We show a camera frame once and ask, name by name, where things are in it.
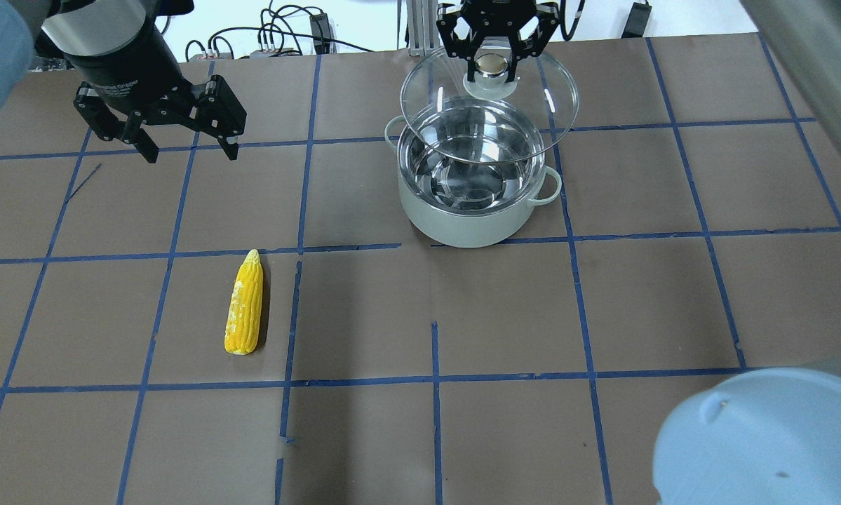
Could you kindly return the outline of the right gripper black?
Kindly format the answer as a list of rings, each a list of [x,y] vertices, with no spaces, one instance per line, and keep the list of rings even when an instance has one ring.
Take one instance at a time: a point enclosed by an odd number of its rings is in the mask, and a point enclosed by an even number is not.
[[[437,6],[445,54],[463,61],[468,83],[476,80],[476,54],[487,39],[507,40],[507,79],[516,79],[520,61],[539,57],[560,25],[561,10],[553,1],[448,1]]]

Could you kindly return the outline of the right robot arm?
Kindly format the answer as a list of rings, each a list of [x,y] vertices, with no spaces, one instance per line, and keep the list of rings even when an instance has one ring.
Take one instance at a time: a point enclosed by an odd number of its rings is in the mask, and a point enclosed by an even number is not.
[[[732,1],[590,1],[543,224],[431,250],[437,504],[841,503],[841,156]]]

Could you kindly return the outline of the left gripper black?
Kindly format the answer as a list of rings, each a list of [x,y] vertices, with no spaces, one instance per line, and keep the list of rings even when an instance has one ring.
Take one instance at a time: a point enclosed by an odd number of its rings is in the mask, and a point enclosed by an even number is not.
[[[190,83],[151,20],[112,51],[74,55],[73,65],[81,75],[74,108],[103,140],[124,140],[156,163],[159,147],[144,125],[179,124],[211,135],[230,161],[238,159],[243,103],[221,76]]]

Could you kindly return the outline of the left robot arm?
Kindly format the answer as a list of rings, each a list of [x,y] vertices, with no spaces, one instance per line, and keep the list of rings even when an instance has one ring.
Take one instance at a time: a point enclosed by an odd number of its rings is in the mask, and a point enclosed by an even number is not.
[[[144,126],[180,125],[236,160],[244,106],[222,76],[189,82],[155,25],[193,9],[192,1],[0,1],[0,108],[45,36],[81,74],[73,105],[97,137],[155,163],[159,149]]]

